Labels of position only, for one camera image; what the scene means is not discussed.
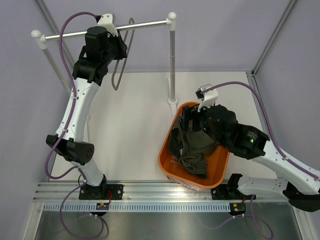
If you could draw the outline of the dark green shorts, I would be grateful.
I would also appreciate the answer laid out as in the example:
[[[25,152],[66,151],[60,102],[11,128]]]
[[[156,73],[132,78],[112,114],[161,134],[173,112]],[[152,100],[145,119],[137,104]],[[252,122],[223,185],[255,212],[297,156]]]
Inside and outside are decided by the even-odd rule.
[[[210,156],[218,147],[215,140],[203,131],[182,130],[182,115],[177,116],[170,132],[167,150],[177,158],[185,171],[199,178],[207,178],[207,162],[204,155]]]

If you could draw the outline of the beige wire hanger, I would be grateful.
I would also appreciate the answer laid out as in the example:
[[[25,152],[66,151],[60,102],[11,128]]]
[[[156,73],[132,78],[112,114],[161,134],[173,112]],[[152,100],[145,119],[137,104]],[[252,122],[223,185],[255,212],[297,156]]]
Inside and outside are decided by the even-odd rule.
[[[118,76],[117,83],[115,83],[115,77],[116,77],[116,73],[118,71],[120,60],[117,60],[116,63],[115,63],[114,70],[113,70],[113,73],[111,75],[111,86],[115,91],[117,91],[119,89],[119,86],[120,86],[120,83],[121,83],[121,80],[122,80],[122,76],[123,76],[123,73],[124,73],[124,70],[125,70],[125,67],[126,67],[126,64],[127,64],[128,56],[129,56],[129,53],[130,53],[130,50],[131,50],[132,42],[133,42],[133,39],[134,39],[134,34],[135,34],[135,30],[133,29],[133,30],[131,30],[131,35],[130,35],[130,39],[129,39],[129,43],[128,43],[128,47],[127,47],[127,51],[126,51],[127,57],[125,57],[124,60],[123,60],[122,68],[121,68],[120,74]]]

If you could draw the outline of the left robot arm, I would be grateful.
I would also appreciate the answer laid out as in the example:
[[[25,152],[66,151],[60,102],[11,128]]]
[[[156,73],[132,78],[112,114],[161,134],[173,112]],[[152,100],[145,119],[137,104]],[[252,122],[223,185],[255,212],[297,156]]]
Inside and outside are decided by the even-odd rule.
[[[46,137],[46,143],[67,162],[78,168],[85,184],[81,200],[102,200],[109,194],[106,176],[93,160],[95,146],[84,141],[87,117],[93,99],[102,85],[113,60],[127,57],[128,47],[118,30],[103,26],[90,27],[77,62],[73,66],[70,99],[59,128]]]

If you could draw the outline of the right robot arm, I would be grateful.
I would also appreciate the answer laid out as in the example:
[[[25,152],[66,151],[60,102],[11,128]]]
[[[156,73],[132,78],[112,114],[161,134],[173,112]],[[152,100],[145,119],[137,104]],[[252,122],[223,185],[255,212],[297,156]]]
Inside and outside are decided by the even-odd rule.
[[[320,209],[320,183],[297,167],[299,161],[281,156],[269,136],[258,128],[241,124],[236,114],[222,105],[211,107],[185,106],[182,109],[182,128],[201,131],[219,146],[237,157],[259,163],[279,175],[278,178],[254,178],[233,173],[227,183],[212,188],[214,200],[283,198],[293,207],[316,212]]]

